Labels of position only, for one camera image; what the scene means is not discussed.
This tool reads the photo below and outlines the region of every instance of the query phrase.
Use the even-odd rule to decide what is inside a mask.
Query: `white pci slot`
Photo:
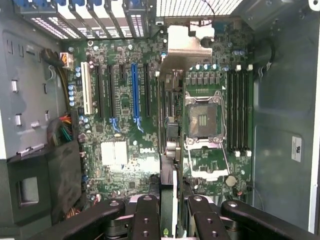
[[[92,106],[90,69],[89,69],[89,63],[87,62],[81,62],[81,77],[82,77],[84,114],[90,115],[94,113],[94,110]]]

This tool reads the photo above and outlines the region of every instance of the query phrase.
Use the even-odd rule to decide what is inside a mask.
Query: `cpu socket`
[[[221,92],[217,90],[213,96],[190,96],[186,92],[185,105],[188,112],[186,147],[189,150],[220,148],[226,132]]]

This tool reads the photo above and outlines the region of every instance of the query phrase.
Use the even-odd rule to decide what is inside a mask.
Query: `green circuit board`
[[[200,63],[200,68],[194,66],[186,73],[186,90],[194,97],[210,96],[215,91],[221,91],[224,99],[225,111],[228,111],[227,98],[227,72],[224,67],[232,67],[234,63],[244,63],[249,56],[234,55],[234,50],[245,50],[251,41],[251,32],[248,27],[242,30],[230,30],[228,23],[219,23],[216,30],[215,42],[212,44],[213,59],[208,63]],[[81,62],[87,62],[90,66],[91,97],[93,114],[84,114],[83,85],[81,77],[76,76],[76,71],[70,76],[69,84],[74,86],[74,105],[79,119],[80,142],[84,149],[84,163],[88,180],[86,182],[88,195],[100,193],[104,198],[127,199],[132,195],[148,193],[150,175],[158,175],[160,172],[160,156],[158,153],[157,137],[157,96],[156,96],[156,71],[160,70],[162,55],[167,51],[165,43],[167,36],[158,34],[153,39],[132,40],[93,40],[92,42],[77,41],[68,44],[73,47],[74,67],[80,67]],[[131,64],[136,63],[138,68],[138,102],[140,109],[141,127],[138,129],[133,118],[133,89]],[[149,92],[146,94],[144,66],[148,65]],[[99,96],[98,80],[95,67],[99,66],[103,84],[103,98]],[[108,96],[108,84],[106,83],[108,67],[112,66],[113,77],[113,102],[114,112],[117,118],[117,132],[110,123],[110,99]],[[123,66],[124,78],[120,69]],[[99,101],[103,104],[105,112],[99,113]],[[250,94],[250,107],[252,107],[252,94]],[[252,125],[252,112],[249,113]],[[125,158],[125,162],[108,162],[103,153],[105,146],[111,148],[109,143],[119,143],[123,151],[114,153],[113,158]],[[226,164],[221,149],[199,149],[191,152],[194,162],[193,170],[207,166],[207,171],[225,169]],[[238,179],[237,188],[242,190],[246,181],[251,179],[251,157],[235,157],[228,154],[228,161],[232,173]],[[207,196],[229,194],[231,189],[224,183],[223,178],[217,181],[205,181],[193,179],[188,168],[188,154],[185,152],[183,161],[183,175],[187,177],[191,185],[197,186],[196,192]]]

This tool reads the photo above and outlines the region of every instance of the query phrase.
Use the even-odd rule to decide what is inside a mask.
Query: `motherboard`
[[[223,134],[230,172],[242,193],[251,180],[251,155],[242,153],[252,149],[253,77],[252,72],[235,68],[249,62],[252,35],[244,24],[237,30],[227,22],[215,24],[212,59],[190,68],[185,90],[195,102],[214,100],[218,94],[220,104],[188,104],[182,119],[187,138]],[[125,200],[146,194],[150,177],[160,173],[160,154],[165,153],[158,147],[156,72],[167,54],[167,37],[162,30],[151,39],[89,40],[66,46],[73,54],[69,100],[78,115],[73,121],[79,123],[82,181],[88,196],[99,193]],[[225,168],[221,148],[184,151],[183,176],[197,194],[231,194],[224,177],[207,180],[192,175]]]

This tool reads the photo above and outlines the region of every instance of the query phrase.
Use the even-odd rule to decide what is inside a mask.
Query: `screw hole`
[[[149,232],[148,231],[143,231],[142,235],[146,238],[149,236]]]
[[[212,231],[212,237],[217,238],[218,237],[218,233],[216,231]]]

